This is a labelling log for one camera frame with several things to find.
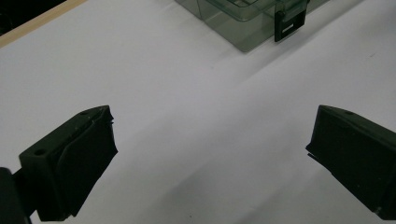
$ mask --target screw hole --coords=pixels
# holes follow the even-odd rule
[[[44,154],[46,154],[46,149],[38,149],[35,152],[35,155],[37,155],[37,156],[41,156],[41,155],[44,155]]]

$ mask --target transparent plastic container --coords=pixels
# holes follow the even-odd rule
[[[241,51],[304,25],[305,13],[328,0],[176,0]]]

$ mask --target black clip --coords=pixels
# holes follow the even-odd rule
[[[288,21],[283,21],[286,13],[284,11],[278,11],[275,14],[275,42],[278,42],[302,27],[305,24],[305,15],[306,8]]]

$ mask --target black mechanical part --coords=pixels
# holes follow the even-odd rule
[[[286,36],[298,30],[300,27],[304,26],[306,16],[306,4],[304,6],[304,10],[293,16],[291,19],[288,19],[287,21],[286,15],[287,13],[289,13],[287,10],[279,10],[275,13],[275,42],[282,40]]]
[[[321,105],[306,149],[372,212],[396,219],[396,133],[350,111]]]
[[[108,105],[82,111],[22,152],[13,182],[26,217],[35,210],[42,221],[78,214],[118,152],[112,120]]]

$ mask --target white surface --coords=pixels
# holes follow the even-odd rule
[[[382,223],[304,147],[320,104],[396,130],[395,11],[332,0],[243,54],[173,0],[88,1],[0,49],[0,164],[110,105],[120,153],[65,223]]]

